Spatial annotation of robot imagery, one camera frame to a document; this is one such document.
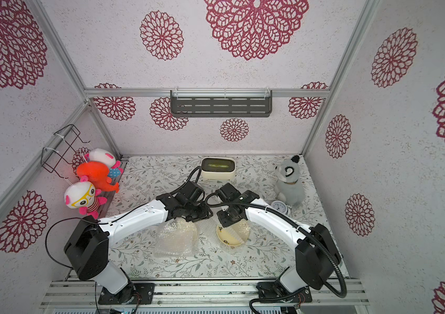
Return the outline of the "bubble wrap sheet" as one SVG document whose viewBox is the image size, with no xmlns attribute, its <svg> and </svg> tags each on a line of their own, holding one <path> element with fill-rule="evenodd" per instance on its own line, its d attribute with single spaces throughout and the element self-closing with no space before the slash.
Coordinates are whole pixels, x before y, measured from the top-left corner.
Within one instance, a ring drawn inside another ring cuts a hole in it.
<svg viewBox="0 0 445 314">
<path fill-rule="evenodd" d="M 201 222 L 198 222 L 198 224 L 199 224 L 200 231 L 202 232 L 202 234 L 217 249 L 221 249 L 221 250 L 226 251 L 228 253 L 233 253 L 233 252 L 241 251 L 246 246 L 247 242 L 244 245 L 241 245 L 239 247 L 229 247 L 229 246 L 221 243 L 220 240 L 218 239 L 217 235 L 216 235 L 216 227 L 217 227 L 218 224 L 220 224 L 220 222 L 215 217 L 212 217 L 211 219 L 208 219 L 208 220 L 203 220 Z"/>
</svg>

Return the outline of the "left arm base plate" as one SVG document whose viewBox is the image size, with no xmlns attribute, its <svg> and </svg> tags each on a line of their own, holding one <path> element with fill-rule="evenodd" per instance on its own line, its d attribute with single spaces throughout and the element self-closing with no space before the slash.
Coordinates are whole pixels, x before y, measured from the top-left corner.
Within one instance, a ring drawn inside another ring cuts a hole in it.
<svg viewBox="0 0 445 314">
<path fill-rule="evenodd" d="M 97 303 L 99 306 L 149 305 L 152 303 L 155 287 L 154 283 L 129 283 L 116 294 L 111 294 L 106 288 L 103 288 Z"/>
</svg>

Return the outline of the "cream dinner plate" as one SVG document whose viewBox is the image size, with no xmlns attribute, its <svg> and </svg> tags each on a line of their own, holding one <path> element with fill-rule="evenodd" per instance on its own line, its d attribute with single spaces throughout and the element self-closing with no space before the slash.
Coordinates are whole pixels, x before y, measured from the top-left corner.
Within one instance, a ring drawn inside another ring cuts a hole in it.
<svg viewBox="0 0 445 314">
<path fill-rule="evenodd" d="M 249 239 L 251 227 L 247 221 L 242 220 L 229 227 L 218 224 L 216 235 L 221 243 L 229 247 L 239 247 L 244 245 Z"/>
</svg>

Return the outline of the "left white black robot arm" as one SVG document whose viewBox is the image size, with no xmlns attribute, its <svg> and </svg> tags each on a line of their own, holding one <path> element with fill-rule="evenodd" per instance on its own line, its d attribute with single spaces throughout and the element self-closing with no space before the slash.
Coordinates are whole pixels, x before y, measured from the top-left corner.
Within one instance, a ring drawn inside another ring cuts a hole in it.
<svg viewBox="0 0 445 314">
<path fill-rule="evenodd" d="M 82 218 L 65 244 L 64 253 L 78 279 L 95 281 L 112 295 L 131 294 L 133 288 L 128 275 L 108 259 L 111 245 L 172 219 L 197 222 L 212 216 L 212 210 L 204 202 L 178 200 L 163 194 L 114 217 L 97 220 L 89 215 Z"/>
</svg>

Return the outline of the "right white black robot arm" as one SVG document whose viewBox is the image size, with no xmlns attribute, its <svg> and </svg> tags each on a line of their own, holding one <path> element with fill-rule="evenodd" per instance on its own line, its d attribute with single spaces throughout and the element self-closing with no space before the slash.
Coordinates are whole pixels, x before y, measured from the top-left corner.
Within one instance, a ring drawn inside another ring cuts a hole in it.
<svg viewBox="0 0 445 314">
<path fill-rule="evenodd" d="M 246 220 L 255 223 L 287 244 L 294 251 L 295 265 L 287 268 L 277 279 L 277 287 L 288 294 L 298 294 L 306 287 L 319 290 L 326 287 L 339 298 L 348 294 L 340 269 L 341 256 L 331 233 L 322 224 L 310 226 L 298 222 L 274 209 L 249 193 L 234 201 L 211 204 L 223 227 Z"/>
</svg>

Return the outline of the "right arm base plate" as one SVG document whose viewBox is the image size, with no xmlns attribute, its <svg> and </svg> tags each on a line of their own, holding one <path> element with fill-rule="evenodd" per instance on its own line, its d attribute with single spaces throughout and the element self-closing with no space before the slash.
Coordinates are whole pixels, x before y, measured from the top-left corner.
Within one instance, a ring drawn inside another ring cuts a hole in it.
<svg viewBox="0 0 445 314">
<path fill-rule="evenodd" d="M 313 298 L 309 287 L 302 287 L 294 292 L 286 290 L 279 281 L 261 281 L 256 285 L 259 301 L 262 303 L 292 302 L 311 303 Z"/>
</svg>

